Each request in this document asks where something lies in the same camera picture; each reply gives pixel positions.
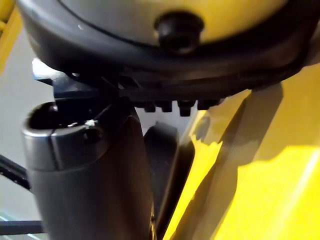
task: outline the yellow frame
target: yellow frame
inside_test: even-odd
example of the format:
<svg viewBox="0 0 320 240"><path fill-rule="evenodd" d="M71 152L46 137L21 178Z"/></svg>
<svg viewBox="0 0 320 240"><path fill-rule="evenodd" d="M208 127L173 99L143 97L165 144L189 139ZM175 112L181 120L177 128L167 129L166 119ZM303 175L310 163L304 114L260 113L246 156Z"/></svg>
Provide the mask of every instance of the yellow frame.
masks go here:
<svg viewBox="0 0 320 240"><path fill-rule="evenodd" d="M14 0L1 0L0 1L0 21L7 22L10 18L12 11L15 8Z"/></svg>
<svg viewBox="0 0 320 240"><path fill-rule="evenodd" d="M23 22L17 7L15 7L0 37L0 74L6 68L7 59L22 28Z"/></svg>
<svg viewBox="0 0 320 240"><path fill-rule="evenodd" d="M320 64L305 67L198 113L164 240L320 239L319 77Z"/></svg>

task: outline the white wall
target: white wall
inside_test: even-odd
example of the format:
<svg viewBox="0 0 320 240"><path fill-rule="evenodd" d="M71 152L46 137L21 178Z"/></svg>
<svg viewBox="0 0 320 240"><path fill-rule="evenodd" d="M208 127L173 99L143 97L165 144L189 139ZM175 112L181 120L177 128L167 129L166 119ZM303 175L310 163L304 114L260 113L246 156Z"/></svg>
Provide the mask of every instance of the white wall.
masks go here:
<svg viewBox="0 0 320 240"><path fill-rule="evenodd" d="M0 75L0 154L24 167L22 123L32 108L52 100L51 87L33 80L34 57L23 31ZM33 195L3 176L0 176L0 212L16 220L40 219Z"/></svg>

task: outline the black screw cap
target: black screw cap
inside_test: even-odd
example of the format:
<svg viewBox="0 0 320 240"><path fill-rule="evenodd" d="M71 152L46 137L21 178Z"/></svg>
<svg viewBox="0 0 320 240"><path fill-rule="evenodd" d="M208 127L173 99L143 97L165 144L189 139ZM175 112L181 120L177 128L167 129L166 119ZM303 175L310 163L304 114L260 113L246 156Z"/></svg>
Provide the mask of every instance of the black screw cap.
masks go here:
<svg viewBox="0 0 320 240"><path fill-rule="evenodd" d="M167 51L184 55L193 52L200 44L204 22L189 12L171 12L155 22L159 44Z"/></svg>
<svg viewBox="0 0 320 240"><path fill-rule="evenodd" d="M84 131L83 138L86 143L93 144L102 138L102 133L94 127L88 128Z"/></svg>
<svg viewBox="0 0 320 240"><path fill-rule="evenodd" d="M144 111L146 113L155 113L156 105L153 102L146 102L144 106Z"/></svg>

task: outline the metal bar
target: metal bar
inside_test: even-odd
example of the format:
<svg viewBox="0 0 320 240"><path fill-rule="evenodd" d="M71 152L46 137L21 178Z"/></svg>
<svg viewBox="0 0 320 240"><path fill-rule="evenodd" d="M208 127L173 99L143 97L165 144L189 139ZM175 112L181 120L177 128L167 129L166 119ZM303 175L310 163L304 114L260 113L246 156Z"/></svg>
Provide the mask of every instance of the metal bar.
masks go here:
<svg viewBox="0 0 320 240"><path fill-rule="evenodd" d="M0 221L0 236L43 233L41 221Z"/></svg>
<svg viewBox="0 0 320 240"><path fill-rule="evenodd" d="M30 190L26 169L1 154L0 174L21 187Z"/></svg>

